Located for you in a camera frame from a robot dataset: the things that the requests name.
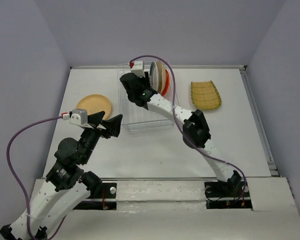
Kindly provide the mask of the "plain yellow round plate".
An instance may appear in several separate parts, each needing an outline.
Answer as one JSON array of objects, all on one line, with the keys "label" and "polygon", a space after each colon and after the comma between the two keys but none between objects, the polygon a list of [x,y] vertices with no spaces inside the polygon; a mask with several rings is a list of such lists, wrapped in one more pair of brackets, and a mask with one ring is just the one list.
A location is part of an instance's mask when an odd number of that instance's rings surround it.
[{"label": "plain yellow round plate", "polygon": [[88,115],[103,111],[105,114],[102,119],[106,120],[111,114],[112,103],[107,97],[101,94],[91,94],[81,99],[76,108],[86,110]]}]

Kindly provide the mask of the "white plate with green rim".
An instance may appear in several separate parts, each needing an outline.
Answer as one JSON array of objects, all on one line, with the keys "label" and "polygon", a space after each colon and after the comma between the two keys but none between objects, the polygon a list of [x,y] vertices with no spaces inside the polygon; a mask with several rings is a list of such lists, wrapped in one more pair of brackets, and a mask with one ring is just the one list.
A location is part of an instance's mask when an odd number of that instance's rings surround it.
[{"label": "white plate with green rim", "polygon": [[150,86],[155,91],[158,91],[159,88],[159,73],[157,70],[157,63],[153,61],[150,65],[149,69],[149,80],[150,80]]}]

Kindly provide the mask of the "orange round plate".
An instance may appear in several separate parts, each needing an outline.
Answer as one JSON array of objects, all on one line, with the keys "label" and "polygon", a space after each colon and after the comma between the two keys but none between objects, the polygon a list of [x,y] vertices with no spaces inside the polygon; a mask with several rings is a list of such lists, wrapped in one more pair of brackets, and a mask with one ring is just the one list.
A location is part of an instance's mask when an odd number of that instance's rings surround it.
[{"label": "orange round plate", "polygon": [[170,87],[170,74],[167,69],[165,69],[165,82],[164,82],[164,88],[161,92],[162,96],[165,96],[168,93]]}]

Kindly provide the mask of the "white wire dish rack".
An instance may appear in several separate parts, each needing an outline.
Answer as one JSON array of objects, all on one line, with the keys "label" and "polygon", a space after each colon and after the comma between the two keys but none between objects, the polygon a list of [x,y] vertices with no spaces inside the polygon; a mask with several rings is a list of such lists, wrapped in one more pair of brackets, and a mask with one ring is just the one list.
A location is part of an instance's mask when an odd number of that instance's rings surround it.
[{"label": "white wire dish rack", "polygon": [[[130,73],[130,66],[128,63],[117,65],[117,82],[118,82],[118,102],[119,113],[123,115],[122,126],[132,134],[142,132],[150,132],[168,129],[174,126],[174,121],[169,120],[162,115],[148,111],[143,107],[138,107],[128,100],[128,95],[120,82],[120,77],[124,74]],[[172,102],[173,97],[173,83],[170,80],[169,89],[164,95],[164,98]]]}]

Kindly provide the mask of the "cream plate with leaf pattern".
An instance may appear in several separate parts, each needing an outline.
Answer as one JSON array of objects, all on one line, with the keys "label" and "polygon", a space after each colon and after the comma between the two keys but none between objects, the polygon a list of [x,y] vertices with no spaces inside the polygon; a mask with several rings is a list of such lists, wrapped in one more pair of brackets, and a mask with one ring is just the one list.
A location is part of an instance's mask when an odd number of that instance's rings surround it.
[{"label": "cream plate with leaf pattern", "polygon": [[157,71],[158,71],[158,92],[161,94],[162,90],[165,86],[165,66],[163,65],[162,61],[158,60],[156,62],[157,64]]}]

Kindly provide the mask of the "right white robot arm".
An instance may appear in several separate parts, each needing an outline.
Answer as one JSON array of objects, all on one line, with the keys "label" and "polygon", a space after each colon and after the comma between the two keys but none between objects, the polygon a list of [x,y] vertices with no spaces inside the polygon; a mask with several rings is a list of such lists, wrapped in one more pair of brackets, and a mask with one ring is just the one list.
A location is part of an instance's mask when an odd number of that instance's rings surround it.
[{"label": "right white robot arm", "polygon": [[147,76],[137,77],[134,73],[123,74],[119,78],[128,100],[138,107],[155,112],[173,120],[182,134],[184,143],[198,151],[214,171],[225,196],[232,196],[239,189],[240,182],[246,187],[247,179],[243,171],[234,164],[220,159],[221,154],[215,147],[210,128],[202,111],[191,111],[169,101],[150,87]]}]

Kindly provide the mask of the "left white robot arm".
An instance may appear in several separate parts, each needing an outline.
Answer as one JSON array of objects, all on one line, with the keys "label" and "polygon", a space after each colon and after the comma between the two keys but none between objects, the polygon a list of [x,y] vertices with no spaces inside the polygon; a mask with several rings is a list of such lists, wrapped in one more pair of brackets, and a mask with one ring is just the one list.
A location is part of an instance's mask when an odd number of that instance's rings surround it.
[{"label": "left white robot arm", "polygon": [[99,139],[118,137],[122,114],[104,120],[104,111],[89,115],[84,109],[73,109],[55,117],[83,129],[80,138],[64,138],[54,154],[56,162],[44,177],[37,195],[30,198],[13,169],[10,150],[13,141],[25,129],[19,130],[8,142],[6,159],[10,171],[25,196],[26,209],[13,223],[4,225],[0,234],[5,240],[48,240],[52,230],[58,231],[67,214],[88,198],[100,198],[100,208],[108,209],[105,198],[116,195],[115,184],[103,184],[92,171],[80,168],[87,164]]}]

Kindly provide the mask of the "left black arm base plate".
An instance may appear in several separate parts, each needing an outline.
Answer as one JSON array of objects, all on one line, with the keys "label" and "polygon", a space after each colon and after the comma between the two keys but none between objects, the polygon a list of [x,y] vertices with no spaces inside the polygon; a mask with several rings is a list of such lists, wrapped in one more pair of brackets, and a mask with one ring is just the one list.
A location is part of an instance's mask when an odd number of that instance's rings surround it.
[{"label": "left black arm base plate", "polygon": [[112,211],[117,209],[117,182],[103,182],[97,193],[81,201],[74,210]]}]

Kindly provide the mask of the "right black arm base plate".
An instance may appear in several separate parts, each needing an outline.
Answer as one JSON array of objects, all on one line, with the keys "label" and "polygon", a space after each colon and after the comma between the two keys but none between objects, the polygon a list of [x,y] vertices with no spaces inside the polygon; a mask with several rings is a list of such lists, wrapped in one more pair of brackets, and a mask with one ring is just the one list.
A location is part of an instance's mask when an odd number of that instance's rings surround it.
[{"label": "right black arm base plate", "polygon": [[248,184],[244,188],[242,181],[235,193],[222,193],[220,186],[218,181],[204,183],[205,205],[208,210],[253,209]]}]

